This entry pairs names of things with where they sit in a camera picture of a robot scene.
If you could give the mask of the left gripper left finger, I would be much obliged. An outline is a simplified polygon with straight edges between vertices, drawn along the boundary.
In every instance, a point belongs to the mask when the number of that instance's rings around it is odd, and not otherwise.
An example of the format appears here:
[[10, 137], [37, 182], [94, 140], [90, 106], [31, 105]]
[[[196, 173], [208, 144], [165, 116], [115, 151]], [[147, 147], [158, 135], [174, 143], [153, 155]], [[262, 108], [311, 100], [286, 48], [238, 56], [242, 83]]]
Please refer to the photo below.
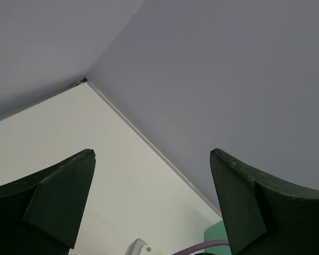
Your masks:
[[74, 249], [96, 155], [85, 149], [0, 186], [0, 254], [68, 254]]

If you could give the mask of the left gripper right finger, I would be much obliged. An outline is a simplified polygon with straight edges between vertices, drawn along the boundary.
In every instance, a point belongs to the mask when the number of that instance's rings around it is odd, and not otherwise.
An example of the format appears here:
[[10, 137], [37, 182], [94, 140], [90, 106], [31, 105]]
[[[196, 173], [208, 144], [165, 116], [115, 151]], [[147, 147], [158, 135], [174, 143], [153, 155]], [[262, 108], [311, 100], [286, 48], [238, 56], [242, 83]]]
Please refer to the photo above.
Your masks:
[[232, 254], [319, 254], [319, 190], [221, 149], [211, 151], [210, 166]]

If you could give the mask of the green plastic bin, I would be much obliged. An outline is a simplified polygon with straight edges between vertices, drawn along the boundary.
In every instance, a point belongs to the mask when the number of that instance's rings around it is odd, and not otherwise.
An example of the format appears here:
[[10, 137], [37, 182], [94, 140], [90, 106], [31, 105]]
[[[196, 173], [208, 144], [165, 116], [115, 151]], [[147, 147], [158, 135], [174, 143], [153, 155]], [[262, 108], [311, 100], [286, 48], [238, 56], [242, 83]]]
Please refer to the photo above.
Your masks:
[[204, 241], [210, 244], [216, 244], [217, 247], [229, 246], [228, 236], [226, 233], [225, 224], [223, 220], [213, 224], [205, 230]]

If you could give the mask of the aluminium back rail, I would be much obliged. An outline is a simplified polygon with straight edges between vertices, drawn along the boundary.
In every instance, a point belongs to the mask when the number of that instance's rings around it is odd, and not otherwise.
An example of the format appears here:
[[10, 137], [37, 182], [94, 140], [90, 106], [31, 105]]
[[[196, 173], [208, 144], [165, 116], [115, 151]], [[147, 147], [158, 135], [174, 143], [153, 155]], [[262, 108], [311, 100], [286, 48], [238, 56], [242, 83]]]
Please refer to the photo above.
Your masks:
[[216, 213], [218, 216], [222, 218], [222, 214], [219, 209], [217, 209], [216, 206], [214, 206], [189, 180], [188, 178], [156, 147], [153, 143], [151, 143], [133, 124], [128, 120], [128, 118], [120, 111], [118, 108], [93, 84], [90, 83], [90, 81], [83, 77], [77, 84], [86, 83], [89, 85], [92, 90], [98, 94], [101, 99], [108, 104], [108, 106], [121, 118], [137, 135], [139, 138], [142, 139], [144, 143], [147, 144], [147, 146], [150, 147], [150, 149], [156, 153], [162, 161], [164, 161], [175, 173], [178, 175], [204, 202], [206, 202]]

